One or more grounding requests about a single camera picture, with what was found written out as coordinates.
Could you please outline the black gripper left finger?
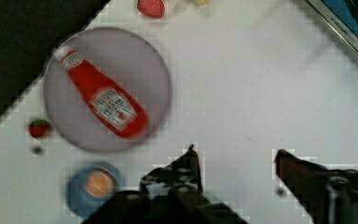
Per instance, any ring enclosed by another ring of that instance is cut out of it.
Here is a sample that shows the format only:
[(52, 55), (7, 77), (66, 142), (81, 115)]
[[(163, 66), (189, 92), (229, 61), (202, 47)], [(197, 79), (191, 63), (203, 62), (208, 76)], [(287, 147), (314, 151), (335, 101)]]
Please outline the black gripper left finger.
[(159, 196), (168, 196), (173, 189), (182, 187), (191, 187), (197, 192), (203, 192), (199, 156), (193, 144), (169, 165), (155, 168), (142, 177), (139, 190), (150, 200), (154, 200)]

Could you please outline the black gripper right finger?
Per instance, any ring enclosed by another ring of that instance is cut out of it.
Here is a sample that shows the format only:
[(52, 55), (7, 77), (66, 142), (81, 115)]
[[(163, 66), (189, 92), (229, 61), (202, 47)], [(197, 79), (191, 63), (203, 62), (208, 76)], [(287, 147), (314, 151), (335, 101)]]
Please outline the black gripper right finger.
[(358, 171), (328, 169), (285, 149), (275, 157), (276, 175), (314, 224), (358, 224)]

